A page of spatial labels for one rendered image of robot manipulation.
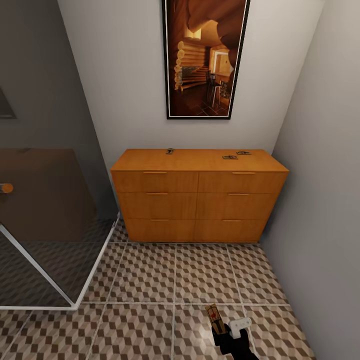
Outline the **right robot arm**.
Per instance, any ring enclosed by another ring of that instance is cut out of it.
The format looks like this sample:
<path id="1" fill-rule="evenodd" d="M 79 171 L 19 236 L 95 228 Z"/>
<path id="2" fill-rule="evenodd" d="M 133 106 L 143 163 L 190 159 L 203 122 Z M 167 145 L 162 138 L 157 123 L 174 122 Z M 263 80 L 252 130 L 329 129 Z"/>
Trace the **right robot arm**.
<path id="1" fill-rule="evenodd" d="M 232 320 L 224 323 L 227 333 L 218 335 L 211 327 L 215 345 L 220 346 L 223 355 L 232 354 L 234 360 L 259 360 L 250 350 L 248 332 L 245 328 L 252 325 L 250 317 Z"/>

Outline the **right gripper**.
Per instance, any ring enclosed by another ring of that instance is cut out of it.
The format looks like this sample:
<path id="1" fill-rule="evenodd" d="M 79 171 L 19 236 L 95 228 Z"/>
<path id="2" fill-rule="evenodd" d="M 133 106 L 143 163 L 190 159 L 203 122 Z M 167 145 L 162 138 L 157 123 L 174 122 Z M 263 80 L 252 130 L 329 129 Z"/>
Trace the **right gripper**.
<path id="1" fill-rule="evenodd" d="M 223 355 L 232 354 L 234 360 L 236 360 L 237 352 L 239 349 L 248 348 L 250 350 L 250 343 L 248 332 L 245 328 L 242 328 L 240 332 L 240 338 L 234 339 L 230 335 L 231 329 L 224 323 L 227 333 L 218 335 L 214 327 L 211 327 L 215 345 L 220 346 L 220 351 Z"/>

